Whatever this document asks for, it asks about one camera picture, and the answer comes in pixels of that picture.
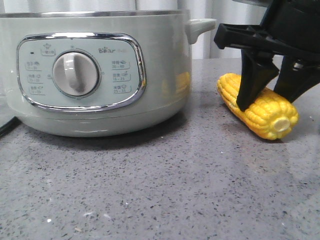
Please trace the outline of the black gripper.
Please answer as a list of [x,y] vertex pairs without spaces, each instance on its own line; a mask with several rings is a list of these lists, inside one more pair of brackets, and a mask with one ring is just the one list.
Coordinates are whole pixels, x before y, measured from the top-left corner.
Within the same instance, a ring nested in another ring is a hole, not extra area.
[[[278,74],[273,91],[291,103],[320,83],[318,0],[274,0],[259,25],[221,23],[214,42],[219,49],[242,49],[236,99],[242,112]],[[280,73],[274,55],[284,56]]]

